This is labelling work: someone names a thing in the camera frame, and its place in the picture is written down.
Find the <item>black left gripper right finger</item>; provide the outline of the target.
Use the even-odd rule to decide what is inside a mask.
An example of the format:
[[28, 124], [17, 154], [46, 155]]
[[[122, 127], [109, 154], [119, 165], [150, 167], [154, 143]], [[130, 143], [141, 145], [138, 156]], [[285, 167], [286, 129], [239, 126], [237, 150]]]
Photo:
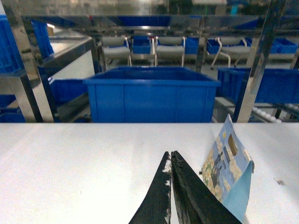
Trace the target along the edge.
[[171, 153], [172, 186], [180, 224], [239, 224], [178, 151]]

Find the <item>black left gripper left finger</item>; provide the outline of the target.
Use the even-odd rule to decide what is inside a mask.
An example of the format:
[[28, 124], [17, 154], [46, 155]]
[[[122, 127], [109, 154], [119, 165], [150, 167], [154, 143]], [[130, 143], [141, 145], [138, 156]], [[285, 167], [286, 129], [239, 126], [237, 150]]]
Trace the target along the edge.
[[171, 222], [171, 156], [165, 152], [148, 192], [130, 220], [131, 224]]

